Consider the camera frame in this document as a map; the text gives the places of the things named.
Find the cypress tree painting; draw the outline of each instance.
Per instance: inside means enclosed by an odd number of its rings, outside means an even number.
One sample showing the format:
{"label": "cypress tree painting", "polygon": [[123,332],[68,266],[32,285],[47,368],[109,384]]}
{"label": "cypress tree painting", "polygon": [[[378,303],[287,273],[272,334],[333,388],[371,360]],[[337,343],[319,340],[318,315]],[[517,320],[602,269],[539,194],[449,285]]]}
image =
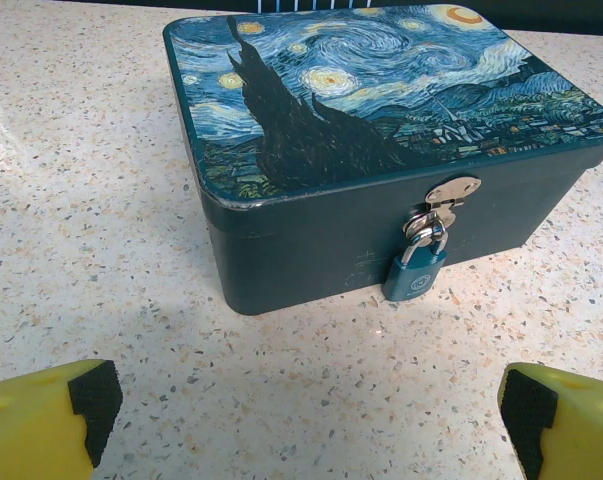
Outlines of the cypress tree painting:
{"label": "cypress tree painting", "polygon": [[264,198],[603,136],[603,107],[452,5],[184,19],[205,181]]}

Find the starry night painting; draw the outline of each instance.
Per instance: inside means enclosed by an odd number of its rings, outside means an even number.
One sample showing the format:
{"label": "starry night painting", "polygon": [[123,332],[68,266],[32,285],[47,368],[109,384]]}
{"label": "starry night painting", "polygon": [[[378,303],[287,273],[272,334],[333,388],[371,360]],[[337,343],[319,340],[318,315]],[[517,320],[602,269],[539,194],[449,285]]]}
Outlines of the starry night painting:
{"label": "starry night painting", "polygon": [[191,18],[168,33],[198,167],[226,196],[603,137],[603,107],[458,6]]}

